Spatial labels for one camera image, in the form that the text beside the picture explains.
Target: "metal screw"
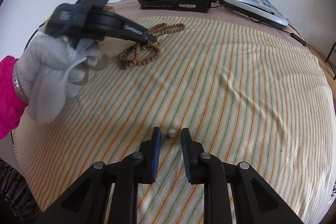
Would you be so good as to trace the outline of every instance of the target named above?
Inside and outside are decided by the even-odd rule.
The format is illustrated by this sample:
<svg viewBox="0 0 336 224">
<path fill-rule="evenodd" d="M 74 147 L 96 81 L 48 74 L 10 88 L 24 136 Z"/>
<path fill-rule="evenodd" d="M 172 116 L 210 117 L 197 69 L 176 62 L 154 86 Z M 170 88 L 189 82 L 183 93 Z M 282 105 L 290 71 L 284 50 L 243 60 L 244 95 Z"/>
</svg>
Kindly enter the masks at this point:
<svg viewBox="0 0 336 224">
<path fill-rule="evenodd" d="M 141 159 L 143 157 L 143 154 L 141 152 L 134 152 L 132 155 L 135 159 Z"/>
<path fill-rule="evenodd" d="M 201 158 L 205 159 L 205 160 L 208 160 L 211 158 L 211 154 L 210 153 L 207 153 L 207 152 L 203 152 L 201 154 Z"/>
<path fill-rule="evenodd" d="M 247 163 L 247 162 L 241 162 L 240 164 L 239 164 L 239 167 L 241 168 L 241 169 L 248 169 L 249 167 L 250 167 L 250 165 Z"/>
<path fill-rule="evenodd" d="M 104 163 L 101 162 L 101 161 L 96 161 L 94 164 L 93 164 L 93 168 L 95 169 L 102 169 L 104 167 Z"/>
</svg>

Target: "bed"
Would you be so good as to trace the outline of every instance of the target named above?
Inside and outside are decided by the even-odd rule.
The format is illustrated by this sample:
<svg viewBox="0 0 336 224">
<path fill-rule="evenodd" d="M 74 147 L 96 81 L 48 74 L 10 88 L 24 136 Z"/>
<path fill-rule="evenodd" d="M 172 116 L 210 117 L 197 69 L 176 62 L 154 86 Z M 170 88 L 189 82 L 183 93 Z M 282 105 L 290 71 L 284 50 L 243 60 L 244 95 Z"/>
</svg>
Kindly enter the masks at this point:
<svg viewBox="0 0 336 224">
<path fill-rule="evenodd" d="M 37 125 L 25 112 L 14 150 L 40 208 L 94 162 L 136 151 L 154 126 L 188 127 L 206 151 L 249 162 L 305 224 L 318 223 L 336 177 L 336 120 L 317 58 L 288 34 L 224 7 L 201 14 L 141 10 L 137 0 L 110 5 L 148 28 L 186 29 L 161 36 L 158 60 L 129 70 L 116 56 L 134 42 L 106 38 L 100 47 L 111 64 L 91 73 L 53 123 Z M 179 136 L 166 139 L 156 183 L 139 186 L 138 223 L 201 223 L 202 197 L 203 187 L 185 178 Z"/>
</svg>

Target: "pink jacket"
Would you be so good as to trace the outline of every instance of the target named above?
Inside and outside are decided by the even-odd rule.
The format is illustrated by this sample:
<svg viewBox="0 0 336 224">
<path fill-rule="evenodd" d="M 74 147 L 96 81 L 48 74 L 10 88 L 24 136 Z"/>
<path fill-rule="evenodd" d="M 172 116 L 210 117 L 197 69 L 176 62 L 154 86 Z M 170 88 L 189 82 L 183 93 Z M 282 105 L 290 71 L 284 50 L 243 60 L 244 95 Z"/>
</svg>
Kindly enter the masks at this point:
<svg viewBox="0 0 336 224">
<path fill-rule="evenodd" d="M 18 59 L 7 56 L 0 62 L 0 139 L 19 126 L 20 118 L 28 106 L 16 95 L 12 74 Z"/>
</svg>

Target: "black and white patterned fabric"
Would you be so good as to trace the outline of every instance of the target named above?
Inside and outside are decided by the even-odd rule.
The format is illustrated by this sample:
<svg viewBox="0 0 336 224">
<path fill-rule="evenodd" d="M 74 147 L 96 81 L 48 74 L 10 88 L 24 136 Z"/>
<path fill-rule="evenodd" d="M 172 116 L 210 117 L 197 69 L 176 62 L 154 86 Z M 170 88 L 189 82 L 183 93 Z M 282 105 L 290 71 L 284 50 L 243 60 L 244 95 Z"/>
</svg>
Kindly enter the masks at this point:
<svg viewBox="0 0 336 224">
<path fill-rule="evenodd" d="M 20 221 L 35 220 L 41 213 L 25 178 L 9 164 L 0 159 L 0 193 Z"/>
</svg>

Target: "white electronic device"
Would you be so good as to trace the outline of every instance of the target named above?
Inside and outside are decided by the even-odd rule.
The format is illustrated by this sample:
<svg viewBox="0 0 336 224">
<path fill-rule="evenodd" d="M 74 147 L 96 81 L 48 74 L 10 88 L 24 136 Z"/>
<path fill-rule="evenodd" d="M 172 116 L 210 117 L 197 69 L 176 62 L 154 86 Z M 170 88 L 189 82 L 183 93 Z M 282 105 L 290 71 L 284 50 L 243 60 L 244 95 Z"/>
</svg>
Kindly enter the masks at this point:
<svg viewBox="0 0 336 224">
<path fill-rule="evenodd" d="M 280 30 L 285 30 L 288 26 L 287 19 L 279 13 L 250 0 L 219 0 L 219 4 Z"/>
</svg>

